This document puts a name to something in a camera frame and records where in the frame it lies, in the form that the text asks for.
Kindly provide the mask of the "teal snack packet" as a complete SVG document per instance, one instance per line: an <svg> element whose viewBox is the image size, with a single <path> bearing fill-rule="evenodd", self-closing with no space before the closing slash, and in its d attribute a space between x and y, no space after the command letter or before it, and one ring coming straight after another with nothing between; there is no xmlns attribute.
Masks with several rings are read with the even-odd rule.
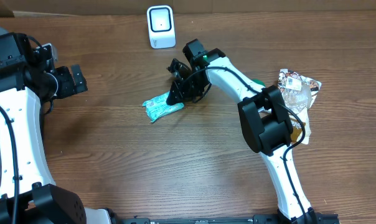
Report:
<svg viewBox="0 0 376 224"><path fill-rule="evenodd" d="M143 102L142 107L146 108L146 114L152 123L163 116L167 116L173 112L183 109L183 103L168 105L166 103L168 96L169 92L166 92L162 95L156 96L150 100Z"/></svg>

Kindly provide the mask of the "green lid jar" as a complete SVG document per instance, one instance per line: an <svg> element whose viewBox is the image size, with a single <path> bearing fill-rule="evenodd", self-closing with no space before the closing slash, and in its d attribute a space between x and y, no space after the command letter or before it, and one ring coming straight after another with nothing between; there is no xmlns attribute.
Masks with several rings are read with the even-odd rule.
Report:
<svg viewBox="0 0 376 224"><path fill-rule="evenodd" d="M261 80L252 80L252 81L255 82L255 83L257 83L257 84L259 84L259 85L261 85L262 88L266 87L265 84Z"/></svg>

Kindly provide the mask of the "beige brown food pouch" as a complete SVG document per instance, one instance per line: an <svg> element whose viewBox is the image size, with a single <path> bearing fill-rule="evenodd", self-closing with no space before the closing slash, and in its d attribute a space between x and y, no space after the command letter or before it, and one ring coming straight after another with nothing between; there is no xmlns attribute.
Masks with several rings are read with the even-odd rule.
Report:
<svg viewBox="0 0 376 224"><path fill-rule="evenodd" d="M322 83L297 72L281 69L278 77L278 88L282 94L285 105L291 109L303 122L305 137L302 144L309 143L311 129L308 111L312 107Z"/></svg>

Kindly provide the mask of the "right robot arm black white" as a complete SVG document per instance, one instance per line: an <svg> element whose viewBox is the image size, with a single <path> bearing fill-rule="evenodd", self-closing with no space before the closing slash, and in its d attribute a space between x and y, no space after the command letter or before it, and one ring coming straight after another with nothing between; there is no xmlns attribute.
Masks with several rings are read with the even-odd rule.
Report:
<svg viewBox="0 0 376 224"><path fill-rule="evenodd" d="M207 51L199 40L186 44L184 64L173 59L167 70L174 76L168 105L200 101L216 86L236 102L244 140L258 153L270 175L278 200L279 223L317 223L317 216L301 187L293 162L295 113L277 86L263 87L237 68L220 50Z"/></svg>

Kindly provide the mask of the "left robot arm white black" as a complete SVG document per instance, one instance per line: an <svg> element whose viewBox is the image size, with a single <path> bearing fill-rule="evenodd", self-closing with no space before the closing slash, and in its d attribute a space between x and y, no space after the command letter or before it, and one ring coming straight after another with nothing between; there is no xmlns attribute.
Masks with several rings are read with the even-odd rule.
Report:
<svg viewBox="0 0 376 224"><path fill-rule="evenodd" d="M116 223L111 210L85 207L49 171L42 105L88 89L78 65L57 67L57 59L50 43L0 35L0 223Z"/></svg>

